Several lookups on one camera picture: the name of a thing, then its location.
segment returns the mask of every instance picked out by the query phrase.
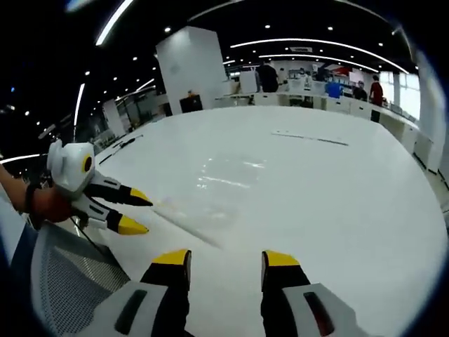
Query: white cabinet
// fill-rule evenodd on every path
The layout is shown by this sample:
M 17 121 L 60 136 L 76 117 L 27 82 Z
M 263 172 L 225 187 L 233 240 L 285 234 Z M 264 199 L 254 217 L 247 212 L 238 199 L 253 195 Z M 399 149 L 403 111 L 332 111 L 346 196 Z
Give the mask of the white cabinet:
M 255 93 L 254 105 L 281 105 L 280 96 L 275 93 Z
M 343 114 L 349 114 L 350 101 L 346 98 L 327 98 L 326 110 L 332 112 L 340 112 Z
M 367 119 L 369 121 L 371 120 L 371 108 L 366 102 L 353 100 L 353 102 L 351 102 L 350 115 Z

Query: person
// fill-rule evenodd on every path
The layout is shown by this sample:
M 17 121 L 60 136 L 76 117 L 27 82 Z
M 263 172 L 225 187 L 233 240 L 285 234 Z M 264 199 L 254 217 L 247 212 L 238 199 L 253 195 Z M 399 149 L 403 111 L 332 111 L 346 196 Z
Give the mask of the person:
M 368 95 L 363 89 L 364 86 L 365 84 L 363 83 L 363 81 L 358 81 L 358 86 L 354 87 L 352 95 L 356 100 L 364 100 L 365 102 L 368 100 Z
M 340 98 L 342 95 L 342 86 L 334 80 L 334 76 L 330 77 L 330 81 L 326 83 L 326 93 L 329 97 Z
M 381 107 L 384 91 L 382 90 L 382 86 L 379 83 L 379 77 L 377 75 L 373 76 L 373 80 L 374 82 L 371 84 L 370 90 L 371 103 Z
M 264 93 L 275 93 L 278 90 L 278 74 L 276 70 L 269 65 L 268 60 L 264 60 L 264 64 L 256 69 L 259 75 L 260 84 Z
M 371 90 L 370 90 L 371 103 L 381 107 L 384 91 L 382 90 L 382 86 L 379 83 L 379 77 L 377 75 L 373 76 L 373 80 L 374 80 L 374 82 L 373 82 L 373 84 L 371 84 Z M 380 122 L 380 112 L 379 111 L 377 111 L 377 110 L 371 111 L 371 121 L 374 121 L 375 123 Z
M 29 213 L 33 211 L 33 215 L 40 219 L 59 223 L 69 218 L 72 213 L 70 202 L 55 187 L 42 190 L 36 188 L 32 193 L 29 205 L 31 210 L 27 209 L 26 196 L 28 188 L 28 184 L 20 178 L 14 178 L 0 164 L 0 211 L 9 200 L 17 212 Z

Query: white table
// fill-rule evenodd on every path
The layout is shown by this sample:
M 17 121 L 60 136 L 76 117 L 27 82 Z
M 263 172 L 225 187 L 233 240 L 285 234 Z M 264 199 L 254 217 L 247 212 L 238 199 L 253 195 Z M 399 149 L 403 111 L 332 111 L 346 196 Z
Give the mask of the white table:
M 149 233 L 103 234 L 137 280 L 155 256 L 193 251 L 195 336 L 264 336 L 265 249 L 296 257 L 371 334 L 399 335 L 431 294 L 448 243 L 443 216 L 418 165 L 380 125 L 298 107 L 233 107 L 165 118 L 127 138 L 139 134 L 99 171 L 171 204 L 222 248 L 130 206 L 119 210 Z

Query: black strip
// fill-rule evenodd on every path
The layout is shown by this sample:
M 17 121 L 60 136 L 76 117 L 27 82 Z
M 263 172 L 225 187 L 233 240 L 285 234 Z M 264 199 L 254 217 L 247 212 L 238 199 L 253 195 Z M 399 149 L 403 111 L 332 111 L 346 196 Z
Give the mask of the black strip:
M 186 291 L 189 290 L 187 271 L 183 265 L 152 263 L 140 281 L 148 284 L 157 284 L 159 286 L 174 286 Z
M 413 152 L 413 156 L 418 160 L 418 162 L 421 164 L 422 167 L 424 167 L 425 169 L 427 169 L 427 166 L 424 165 L 424 163 L 423 163 L 422 160 L 418 157 L 418 155 L 416 154 L 416 152 Z
M 92 205 L 89 205 L 89 208 L 90 208 L 92 211 L 96 212 L 97 214 L 104 214 L 104 213 L 105 213 L 105 212 L 103 212 L 101 209 L 98 209 L 98 208 L 96 208 L 96 207 L 94 207 L 94 206 L 92 206 Z
M 109 156 L 107 156 L 106 158 L 104 158 L 103 160 L 100 160 L 100 163 L 98 163 L 98 165 L 103 164 L 105 161 L 107 161 L 110 157 L 112 157 L 115 153 L 110 154 Z
M 111 209 L 106 216 L 107 227 L 115 233 L 119 233 L 119 223 L 122 215 L 115 209 Z
M 190 304 L 185 289 L 169 287 L 159 304 L 151 337 L 184 337 Z
M 264 291 L 260 314 L 263 318 L 266 337 L 298 337 L 295 317 L 281 289 Z
M 97 197 L 116 204 L 119 199 L 119 190 L 104 185 L 89 184 L 84 189 L 84 194 L 88 197 Z
M 119 333 L 123 335 L 128 335 L 133 325 L 136 314 L 138 313 L 139 307 L 142 304 L 143 299 L 147 295 L 145 290 L 136 290 L 134 294 L 129 298 L 125 307 L 121 311 L 117 322 L 115 322 L 114 328 Z
M 274 136 L 282 136 L 282 137 L 292 137 L 292 138 L 302 138 L 302 139 L 309 139 L 309 140 L 317 140 L 319 142 L 326 142 L 326 143 L 332 143 L 332 144 L 336 144 L 336 145 L 349 146 L 348 143 L 337 142 L 335 140 L 329 140 L 329 139 L 323 139 L 323 138 L 312 138 L 312 137 L 299 136 L 299 135 L 284 135 L 282 133 L 273 133 L 272 135 L 274 135 Z
M 108 179 L 104 179 L 103 181 L 104 181 L 105 183 L 110 184 L 110 185 L 113 185 L 113 186 L 117 186 L 117 185 L 118 185 L 118 183 L 115 183 L 114 181 L 110 181 L 110 180 L 108 180 Z
M 304 298 L 314 314 L 321 336 L 328 336 L 335 331 L 334 324 L 320 298 L 313 292 L 305 293 Z
M 132 206 L 153 206 L 153 203 L 145 199 L 131 195 L 131 187 L 121 185 L 119 188 L 120 204 L 127 204 Z
M 115 147 L 119 146 L 121 143 L 123 143 L 123 141 L 118 142 L 117 144 L 115 144 L 112 148 L 114 149 Z

